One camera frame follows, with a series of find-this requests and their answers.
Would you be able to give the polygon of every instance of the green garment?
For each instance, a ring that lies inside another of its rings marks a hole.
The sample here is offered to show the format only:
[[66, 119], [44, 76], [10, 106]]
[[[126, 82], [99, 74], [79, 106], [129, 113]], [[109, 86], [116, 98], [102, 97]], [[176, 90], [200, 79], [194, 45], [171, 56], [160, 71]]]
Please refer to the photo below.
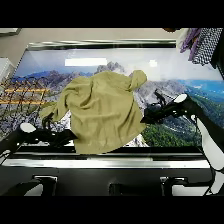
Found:
[[57, 103], [40, 112], [43, 119], [51, 112], [59, 121], [71, 111], [71, 130], [79, 154], [106, 153], [124, 146], [144, 129], [142, 113], [132, 91], [145, 83], [143, 71], [132, 77], [104, 71], [92, 77], [73, 79], [62, 91]]

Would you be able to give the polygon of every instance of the mountain landscape picture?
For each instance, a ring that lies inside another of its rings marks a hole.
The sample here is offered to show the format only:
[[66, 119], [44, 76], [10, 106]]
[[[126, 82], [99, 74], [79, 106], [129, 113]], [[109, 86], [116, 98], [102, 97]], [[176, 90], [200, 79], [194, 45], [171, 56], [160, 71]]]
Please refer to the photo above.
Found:
[[[70, 58], [105, 58], [107, 63], [65, 66], [65, 60]], [[188, 93], [216, 124], [224, 128], [224, 82], [219, 71], [210, 65], [194, 65], [187, 58], [188, 55], [167, 48], [27, 51], [14, 77], [46, 78], [50, 91], [45, 94], [44, 99], [53, 102], [58, 100], [65, 86], [77, 77], [90, 77], [105, 70], [130, 76], [134, 70], [141, 69], [147, 75], [147, 82], [135, 90], [133, 95], [142, 112], [149, 104], [158, 102], [154, 93], [156, 89], [163, 94], [166, 102], [179, 94]], [[4, 105], [0, 105], [0, 114], [3, 110]], [[37, 113], [34, 108], [29, 116], [38, 115]], [[35, 120], [35, 125], [41, 127], [39, 117]], [[69, 128], [70, 113], [55, 126], [57, 130]], [[170, 116], [163, 124], [147, 125], [126, 147], [193, 145], [201, 145], [201, 136], [196, 132], [195, 125], [185, 117]]]

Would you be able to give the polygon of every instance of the white wall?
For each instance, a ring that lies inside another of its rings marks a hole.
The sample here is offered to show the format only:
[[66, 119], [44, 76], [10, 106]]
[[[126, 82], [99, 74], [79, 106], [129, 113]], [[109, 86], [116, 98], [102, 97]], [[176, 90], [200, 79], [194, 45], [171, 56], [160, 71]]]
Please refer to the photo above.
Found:
[[0, 33], [16, 32], [18, 28], [0, 28]]

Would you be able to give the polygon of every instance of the black and white checkered fabric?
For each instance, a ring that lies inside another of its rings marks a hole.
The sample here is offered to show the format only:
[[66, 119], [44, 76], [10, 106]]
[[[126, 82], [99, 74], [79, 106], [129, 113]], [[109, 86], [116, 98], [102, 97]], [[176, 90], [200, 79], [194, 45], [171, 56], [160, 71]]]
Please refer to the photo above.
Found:
[[199, 35], [198, 44], [194, 53], [193, 64], [208, 64], [219, 42], [223, 28], [202, 28]]

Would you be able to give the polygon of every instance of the checkered cloth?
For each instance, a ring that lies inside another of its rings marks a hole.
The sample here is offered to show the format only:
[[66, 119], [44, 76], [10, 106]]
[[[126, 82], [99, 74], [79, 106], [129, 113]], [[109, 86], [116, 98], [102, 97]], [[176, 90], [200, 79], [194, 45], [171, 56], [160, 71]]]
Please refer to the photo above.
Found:
[[193, 55], [193, 64], [208, 64], [219, 42], [223, 28], [202, 28], [199, 35], [196, 51]]

